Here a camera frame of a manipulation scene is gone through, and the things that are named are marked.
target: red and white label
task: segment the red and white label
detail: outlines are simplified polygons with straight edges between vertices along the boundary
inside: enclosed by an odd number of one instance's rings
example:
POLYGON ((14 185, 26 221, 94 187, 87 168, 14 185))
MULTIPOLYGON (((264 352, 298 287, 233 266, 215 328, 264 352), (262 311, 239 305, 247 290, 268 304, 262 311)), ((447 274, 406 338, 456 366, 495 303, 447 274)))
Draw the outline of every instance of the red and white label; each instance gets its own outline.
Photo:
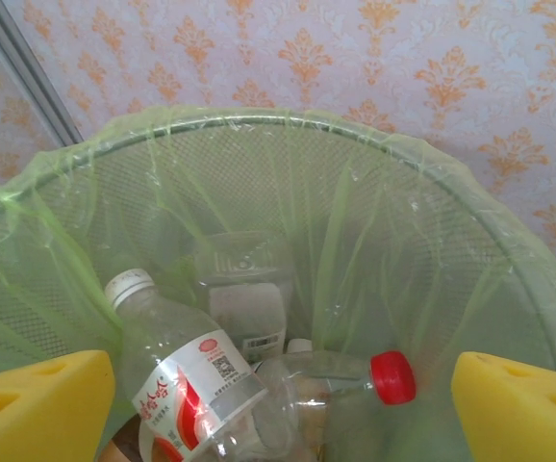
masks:
POLYGON ((230 401, 229 413, 220 415, 225 412, 224 404, 221 410, 216 407, 221 396, 251 373, 227 334, 216 330, 165 358, 133 404, 171 461, 186 461, 211 435, 266 393, 260 388, 241 402, 230 401))

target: trash bag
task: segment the trash bag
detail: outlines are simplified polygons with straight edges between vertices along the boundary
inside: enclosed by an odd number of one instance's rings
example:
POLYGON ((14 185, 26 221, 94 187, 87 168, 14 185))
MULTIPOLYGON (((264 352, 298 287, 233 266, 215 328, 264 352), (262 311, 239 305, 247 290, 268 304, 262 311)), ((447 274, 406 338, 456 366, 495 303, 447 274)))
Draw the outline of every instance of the trash bag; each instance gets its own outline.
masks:
MULTIPOLYGON (((244 230, 290 243, 288 338, 399 348, 415 370, 417 399, 363 416, 328 462, 470 460, 449 389, 462 351, 556 370, 556 259, 465 166, 326 113, 176 107, 39 153, 0 187, 0 371, 90 348, 117 363, 102 294, 117 261, 194 306, 195 242, 244 230)), ((133 412, 118 393, 103 444, 133 412)))

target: bottle label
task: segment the bottle label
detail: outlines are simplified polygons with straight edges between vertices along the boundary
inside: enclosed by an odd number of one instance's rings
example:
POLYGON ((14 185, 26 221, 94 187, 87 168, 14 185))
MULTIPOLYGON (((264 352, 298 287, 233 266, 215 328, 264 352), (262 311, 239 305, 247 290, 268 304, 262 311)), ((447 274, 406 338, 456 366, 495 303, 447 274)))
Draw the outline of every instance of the bottle label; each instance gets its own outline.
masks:
POLYGON ((234 338, 248 362, 282 354, 287 332, 285 303, 272 283, 239 284, 210 289, 210 316, 234 338))
POLYGON ((216 330, 165 358, 133 405, 155 442, 172 462, 179 462, 201 450, 203 442, 265 393, 227 334, 216 330), (236 384, 247 393, 230 394, 236 384))

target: mesh pattern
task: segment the mesh pattern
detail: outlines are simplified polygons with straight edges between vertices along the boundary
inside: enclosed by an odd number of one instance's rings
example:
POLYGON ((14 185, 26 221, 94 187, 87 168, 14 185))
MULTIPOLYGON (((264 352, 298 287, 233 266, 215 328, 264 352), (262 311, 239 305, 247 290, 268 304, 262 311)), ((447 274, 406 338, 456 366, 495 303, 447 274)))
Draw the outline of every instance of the mesh pattern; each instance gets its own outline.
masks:
MULTIPOLYGON (((420 399, 333 460, 468 460, 448 388, 461 351, 556 369, 556 261, 462 165, 327 115, 154 109, 0 188, 0 370, 90 348, 116 362, 102 286, 121 267, 189 294, 195 240, 266 229, 295 259, 291 336, 399 347, 416 370, 420 399)), ((130 412, 115 403, 104 441, 130 412)))

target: mesh trash can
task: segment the mesh trash can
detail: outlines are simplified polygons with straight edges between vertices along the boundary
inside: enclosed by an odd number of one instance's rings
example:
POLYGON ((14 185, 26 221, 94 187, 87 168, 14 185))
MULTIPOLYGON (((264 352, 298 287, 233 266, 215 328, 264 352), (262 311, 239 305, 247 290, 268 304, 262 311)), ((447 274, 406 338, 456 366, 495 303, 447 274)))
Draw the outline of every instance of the mesh trash can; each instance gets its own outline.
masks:
MULTIPOLYGON (((328 461, 470 460, 462 351, 556 370, 556 259, 462 164, 329 114, 180 107, 117 118, 0 187, 0 371, 91 348, 117 362, 114 260, 193 303, 195 241, 244 230, 291 245, 288 337, 399 348, 415 370, 417 399, 362 416, 328 461)), ((132 414, 120 394, 103 442, 132 414)))

